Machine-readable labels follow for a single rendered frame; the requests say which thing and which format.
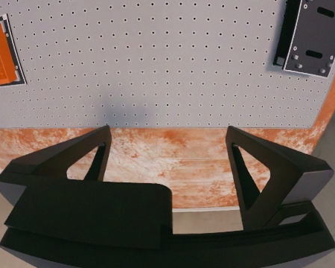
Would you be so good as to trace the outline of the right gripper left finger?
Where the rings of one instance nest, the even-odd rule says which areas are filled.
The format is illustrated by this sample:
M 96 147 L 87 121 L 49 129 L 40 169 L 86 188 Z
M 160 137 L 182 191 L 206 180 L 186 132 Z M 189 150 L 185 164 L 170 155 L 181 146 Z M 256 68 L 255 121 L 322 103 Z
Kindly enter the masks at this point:
M 103 181 L 111 144 L 112 134 L 109 125 L 105 125 L 76 138 L 12 159 L 4 170 L 32 173 L 34 176 L 68 178 L 68 169 L 98 146 L 83 180 Z

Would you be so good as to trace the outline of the black rectangular plate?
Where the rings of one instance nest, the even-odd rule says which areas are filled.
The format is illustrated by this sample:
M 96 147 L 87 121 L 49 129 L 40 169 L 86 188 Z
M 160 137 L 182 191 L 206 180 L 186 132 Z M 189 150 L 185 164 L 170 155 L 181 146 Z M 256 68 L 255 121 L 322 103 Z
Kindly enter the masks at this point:
M 287 0 L 273 65 L 328 78 L 334 60 L 335 0 Z

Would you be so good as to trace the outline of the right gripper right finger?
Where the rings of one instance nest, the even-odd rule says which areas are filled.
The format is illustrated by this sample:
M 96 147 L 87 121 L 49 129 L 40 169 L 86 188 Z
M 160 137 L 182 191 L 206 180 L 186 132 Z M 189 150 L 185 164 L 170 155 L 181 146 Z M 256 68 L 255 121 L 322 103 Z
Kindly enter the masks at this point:
M 312 202 L 334 175 L 325 160 L 232 125 L 228 126 L 225 142 L 243 230 L 261 228 L 284 205 Z M 262 192 L 248 171 L 239 147 L 269 169 L 270 178 Z

